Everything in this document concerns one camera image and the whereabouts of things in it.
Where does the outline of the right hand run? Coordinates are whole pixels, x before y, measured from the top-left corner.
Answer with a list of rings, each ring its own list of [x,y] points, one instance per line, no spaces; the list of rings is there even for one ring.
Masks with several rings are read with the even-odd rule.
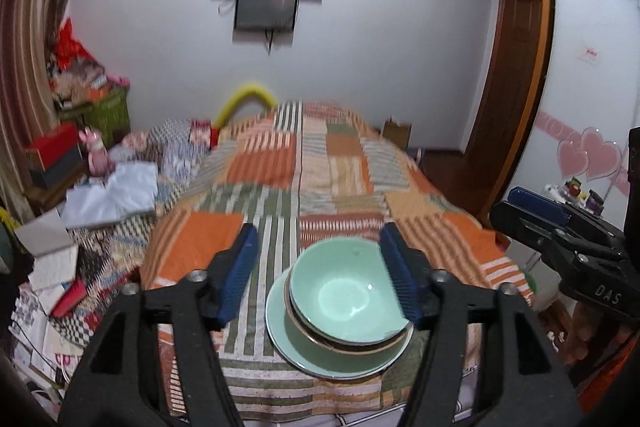
[[[582,361],[588,355],[590,340],[602,325],[602,321],[602,313],[583,303],[576,303],[570,330],[564,343],[562,359],[565,364]]]

